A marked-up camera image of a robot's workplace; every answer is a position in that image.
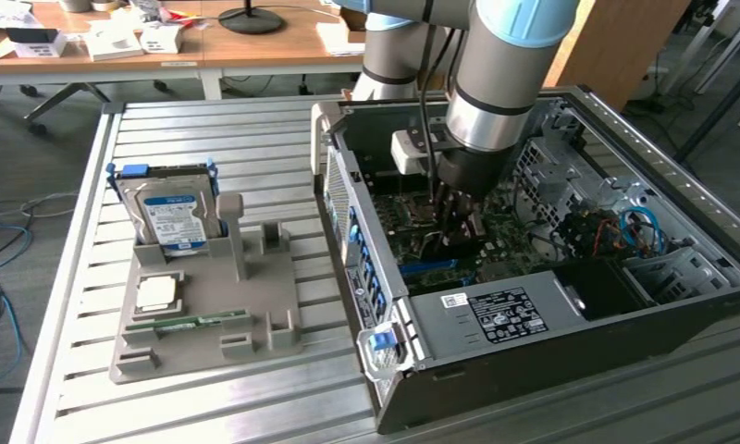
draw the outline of aluminum workbench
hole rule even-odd
[[[309,109],[323,100],[337,97],[104,110],[10,442],[740,442],[740,315],[668,356],[374,434],[310,186]],[[290,232],[303,352],[115,386],[106,367],[134,231],[104,165],[207,157],[221,190],[243,195],[241,225],[282,220]]]

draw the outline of office chair base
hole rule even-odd
[[[32,136],[44,136],[46,135],[46,126],[40,123],[30,123],[26,130]]]
[[[40,117],[51,108],[62,103],[64,99],[67,99],[71,95],[76,92],[84,91],[95,96],[95,98],[104,104],[108,103],[108,98],[100,92],[100,90],[95,87],[95,85],[90,83],[68,83],[62,87],[62,89],[51,96],[46,101],[39,104],[35,109],[30,111],[30,113],[23,116],[23,120],[30,124],[30,128],[32,125],[32,120]]]
[[[31,85],[20,85],[19,86],[19,91],[27,97],[38,97],[38,90]]]
[[[161,93],[165,93],[166,91],[170,90],[170,87],[167,86],[167,84],[161,80],[153,80],[153,87]]]
[[[227,9],[219,14],[219,24],[238,34],[267,34],[282,28],[285,21],[273,12],[254,7],[251,16],[243,8]]]

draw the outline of wooden cabinet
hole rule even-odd
[[[690,0],[581,0],[545,86],[584,84],[620,109]]]

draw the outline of office chair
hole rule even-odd
[[[158,91],[161,91],[162,93],[165,93],[169,90],[166,83],[163,81],[159,81],[159,80],[153,80],[153,87]],[[38,96],[38,91],[31,86],[22,85],[20,91],[22,91],[22,94],[28,96],[28,97],[36,97]],[[94,83],[84,83],[84,82],[82,82],[82,83],[68,83],[67,85],[64,85],[62,87],[62,89],[59,91],[55,92],[55,94],[51,97],[48,97],[43,101],[42,104],[39,104],[35,107],[35,109],[32,109],[28,112],[28,114],[26,116],[23,116],[23,120],[28,124],[28,126],[26,127],[26,130],[31,134],[34,134],[36,136],[42,136],[43,134],[46,134],[46,132],[47,132],[46,126],[42,125],[40,123],[35,123],[35,119],[38,117],[40,117],[43,114],[46,114],[46,111],[48,111],[51,108],[54,108],[56,105],[59,105],[64,99],[67,99],[71,95],[74,95],[79,91],[84,91],[84,92],[92,94],[95,96],[95,98],[100,101],[100,103],[103,103],[103,104],[108,103],[108,98],[102,93],[102,91],[98,89],[98,87],[95,86]]]

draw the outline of label sticker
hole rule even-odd
[[[547,331],[521,287],[473,297],[467,303],[485,338],[494,344]]]
[[[165,68],[195,67],[197,62],[161,62],[161,66]]]
[[[193,214],[194,196],[150,197],[145,208],[158,245],[171,250],[190,250],[205,245],[202,221]]]
[[[450,294],[447,296],[441,296],[441,303],[443,308],[458,307],[459,305],[467,305],[469,301],[466,299],[466,293]]]

